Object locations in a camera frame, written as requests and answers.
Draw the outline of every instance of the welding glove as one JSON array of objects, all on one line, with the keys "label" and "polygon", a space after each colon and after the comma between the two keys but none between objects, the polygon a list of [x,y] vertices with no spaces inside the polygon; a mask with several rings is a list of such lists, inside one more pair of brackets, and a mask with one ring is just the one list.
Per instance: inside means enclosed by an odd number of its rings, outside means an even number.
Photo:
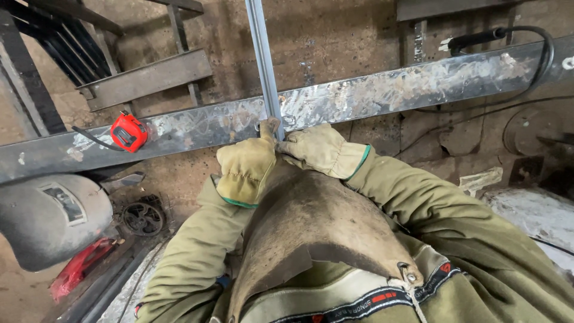
[{"label": "welding glove", "polygon": [[370,149],[370,145],[346,142],[330,124],[292,132],[276,146],[289,164],[342,180],[351,179]]},{"label": "welding glove", "polygon": [[217,161],[223,173],[216,183],[219,195],[231,204],[257,207],[267,176],[277,161],[274,146],[271,133],[262,127],[261,138],[219,148]]}]

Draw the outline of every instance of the olive green jacket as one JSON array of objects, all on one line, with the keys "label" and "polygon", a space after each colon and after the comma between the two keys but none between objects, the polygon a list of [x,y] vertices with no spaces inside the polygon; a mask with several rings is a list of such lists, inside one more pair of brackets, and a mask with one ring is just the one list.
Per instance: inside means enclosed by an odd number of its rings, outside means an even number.
[{"label": "olive green jacket", "polygon": [[[388,222],[415,260],[429,251],[432,255],[425,257],[440,265],[426,270],[428,281],[417,292],[422,295],[420,307],[429,322],[574,322],[574,289],[556,273],[543,251],[514,225],[455,185],[372,152],[346,185],[393,215]],[[222,200],[212,180],[206,181],[197,201],[201,209],[172,238],[148,284],[138,323],[225,318],[229,293],[222,296],[215,280],[223,273],[226,252],[234,249],[251,213]],[[425,264],[417,266],[422,269]],[[259,303],[263,304],[265,298],[275,297],[281,290],[328,293],[336,284],[339,292],[344,287],[354,291],[359,288],[356,280],[352,286],[344,285],[346,279],[353,279],[352,274],[362,275],[363,281],[372,275],[345,264],[317,263],[269,291],[275,294],[255,298],[262,299]],[[302,315],[278,321],[318,323],[326,320],[325,315],[330,322],[337,321],[335,317],[340,321],[419,322],[410,298],[380,280],[368,279],[377,282],[371,292],[356,302],[335,303],[329,313],[306,312],[306,304],[297,308],[290,302],[288,312]],[[257,304],[255,299],[248,306]]]}]

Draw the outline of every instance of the person's left hand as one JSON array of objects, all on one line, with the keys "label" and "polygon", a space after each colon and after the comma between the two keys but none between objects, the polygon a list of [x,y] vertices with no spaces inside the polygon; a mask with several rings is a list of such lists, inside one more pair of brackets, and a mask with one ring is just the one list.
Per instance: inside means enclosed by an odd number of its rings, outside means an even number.
[{"label": "person's left hand", "polygon": [[273,127],[268,123],[261,122],[261,138],[249,138],[217,151],[223,173],[217,192],[225,201],[243,207],[258,206],[267,176],[277,161]]}]

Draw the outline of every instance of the green glove trim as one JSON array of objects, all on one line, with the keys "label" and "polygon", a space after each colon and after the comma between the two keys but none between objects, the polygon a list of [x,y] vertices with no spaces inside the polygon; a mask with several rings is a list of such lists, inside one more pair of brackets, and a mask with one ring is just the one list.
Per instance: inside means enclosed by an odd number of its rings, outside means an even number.
[{"label": "green glove trim", "polygon": [[238,206],[242,206],[248,209],[255,209],[256,207],[259,206],[259,204],[247,204],[245,202],[239,202],[236,201],[234,199],[230,199],[230,198],[226,198],[226,197],[221,197],[224,201],[226,201],[227,203],[233,204],[233,205],[238,205]]},{"label": "green glove trim", "polygon": [[350,180],[353,176],[355,176],[355,174],[357,173],[359,168],[363,165],[364,160],[367,159],[367,156],[369,155],[370,151],[371,151],[371,145],[367,145],[367,148],[365,148],[365,150],[364,150],[363,157],[361,158],[359,165],[357,165],[357,168],[355,168],[353,175],[349,176],[348,178],[343,179],[343,181],[346,182],[346,181]]}]

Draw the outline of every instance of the welding apron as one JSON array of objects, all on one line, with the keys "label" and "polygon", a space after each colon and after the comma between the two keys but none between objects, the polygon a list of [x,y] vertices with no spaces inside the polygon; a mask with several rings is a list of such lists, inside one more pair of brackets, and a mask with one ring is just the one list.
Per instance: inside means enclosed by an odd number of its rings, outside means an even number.
[{"label": "welding apron", "polygon": [[316,262],[346,263],[387,279],[423,277],[385,215],[340,180],[278,162],[244,232],[243,262],[225,323],[238,322],[247,300]]}]

